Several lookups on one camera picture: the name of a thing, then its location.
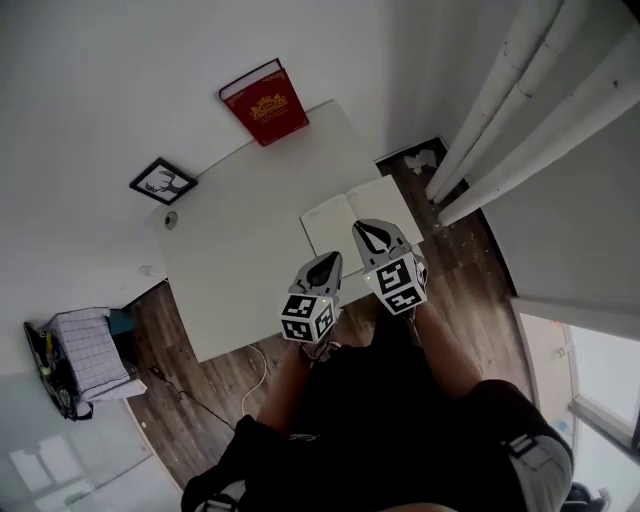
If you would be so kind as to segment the teal bin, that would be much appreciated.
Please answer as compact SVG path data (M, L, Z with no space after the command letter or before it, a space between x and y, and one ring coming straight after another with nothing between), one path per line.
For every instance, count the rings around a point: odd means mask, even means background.
M135 322L131 313L111 309L108 317L111 337L119 350L129 349L134 340Z

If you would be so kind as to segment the thick white pipe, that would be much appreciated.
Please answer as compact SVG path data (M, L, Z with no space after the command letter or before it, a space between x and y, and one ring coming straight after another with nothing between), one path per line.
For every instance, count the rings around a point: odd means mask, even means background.
M628 31L592 73L496 167L444 208L449 226L506 194L640 102L640 28Z

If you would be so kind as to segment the person's right forearm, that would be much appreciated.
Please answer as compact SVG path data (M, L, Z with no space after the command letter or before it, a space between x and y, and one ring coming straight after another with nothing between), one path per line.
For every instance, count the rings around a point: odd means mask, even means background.
M483 380L478 366L430 303L416 307L414 326L433 376L448 396L461 398Z

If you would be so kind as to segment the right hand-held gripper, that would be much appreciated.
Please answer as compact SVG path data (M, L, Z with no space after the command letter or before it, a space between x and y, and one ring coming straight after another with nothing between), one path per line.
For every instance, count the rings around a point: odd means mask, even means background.
M375 266L376 253L410 250L410 244L396 224L360 219L353 224L352 235L365 269L364 282L392 315L409 312L427 301L427 268L414 252Z

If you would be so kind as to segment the red hardcover book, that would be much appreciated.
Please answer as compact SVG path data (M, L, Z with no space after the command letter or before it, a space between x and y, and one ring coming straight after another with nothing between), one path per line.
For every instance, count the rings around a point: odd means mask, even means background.
M227 84L219 99L262 147L304 128L309 119L279 59Z

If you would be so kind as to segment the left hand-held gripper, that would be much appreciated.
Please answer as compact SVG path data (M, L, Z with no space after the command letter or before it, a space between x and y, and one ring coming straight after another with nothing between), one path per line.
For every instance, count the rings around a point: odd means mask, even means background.
M341 253L330 251L299 269L280 312L285 339L310 344L327 339L338 320L342 268Z

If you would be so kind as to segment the white table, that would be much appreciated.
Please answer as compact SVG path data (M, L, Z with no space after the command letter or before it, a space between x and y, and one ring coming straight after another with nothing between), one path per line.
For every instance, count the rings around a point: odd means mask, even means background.
M262 147L249 143L200 176L152 223L195 357L204 362L276 334L282 300L317 255L301 216L381 177L334 101L309 124ZM164 226L170 211L174 229Z

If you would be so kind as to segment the white notebook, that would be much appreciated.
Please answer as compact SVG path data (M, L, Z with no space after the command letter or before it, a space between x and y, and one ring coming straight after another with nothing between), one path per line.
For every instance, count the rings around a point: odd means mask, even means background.
M364 268L352 236L352 225L361 219L378 219L395 224L411 245L423 241L421 231L390 175L335 196L301 216L316 255L340 252L344 275L360 272Z

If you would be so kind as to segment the white grid-patterned cloth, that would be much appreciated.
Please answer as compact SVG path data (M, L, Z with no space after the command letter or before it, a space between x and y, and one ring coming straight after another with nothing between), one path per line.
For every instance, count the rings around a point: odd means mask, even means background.
M69 362L83 402L144 395L147 386L129 373L111 336L108 308L85 308L56 314L46 325Z

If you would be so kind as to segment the person's left forearm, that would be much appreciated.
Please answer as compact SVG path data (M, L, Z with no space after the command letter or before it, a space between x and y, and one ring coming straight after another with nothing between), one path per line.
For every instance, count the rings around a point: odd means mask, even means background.
M312 363L300 345L289 346L256 421L288 435L304 396Z

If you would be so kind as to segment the person's black shirt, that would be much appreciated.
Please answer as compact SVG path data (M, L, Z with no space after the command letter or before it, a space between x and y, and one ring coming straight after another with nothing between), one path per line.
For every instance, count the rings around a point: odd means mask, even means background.
M188 481L181 512L560 512L568 444L510 382L448 396L414 322L384 312L369 345L307 356L292 432L242 418L219 462Z

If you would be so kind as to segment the black bag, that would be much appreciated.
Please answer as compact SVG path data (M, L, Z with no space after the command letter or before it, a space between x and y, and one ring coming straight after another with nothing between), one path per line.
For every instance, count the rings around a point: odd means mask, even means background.
M93 404L81 401L70 362L57 338L52 332L37 329L30 322L24 322L23 329L40 380L53 405L65 419L91 420L94 413Z

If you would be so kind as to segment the thin white pipe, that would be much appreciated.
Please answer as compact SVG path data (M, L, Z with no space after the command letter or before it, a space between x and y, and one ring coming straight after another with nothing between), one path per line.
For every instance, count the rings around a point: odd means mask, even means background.
M441 202L471 171L506 123L533 97L560 55L548 42L568 0L523 0L461 130L426 188Z
M429 182L441 202L516 117L535 104L552 72L580 57L586 75L454 205L466 215L505 194L610 124L640 99L637 25L622 0L524 0L463 127Z

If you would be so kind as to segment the white crumpled paper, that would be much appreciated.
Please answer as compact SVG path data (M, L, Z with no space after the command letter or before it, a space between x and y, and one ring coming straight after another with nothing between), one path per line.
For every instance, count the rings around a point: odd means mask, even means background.
M436 169L436 154L432 149L422 149L415 156L406 155L405 165L415 174L420 175L425 168Z

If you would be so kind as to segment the black deer picture frame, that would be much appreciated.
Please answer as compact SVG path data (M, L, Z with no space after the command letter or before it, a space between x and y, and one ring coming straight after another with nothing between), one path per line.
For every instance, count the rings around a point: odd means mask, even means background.
M163 158L154 160L129 188L161 204L171 205L194 189L198 181Z

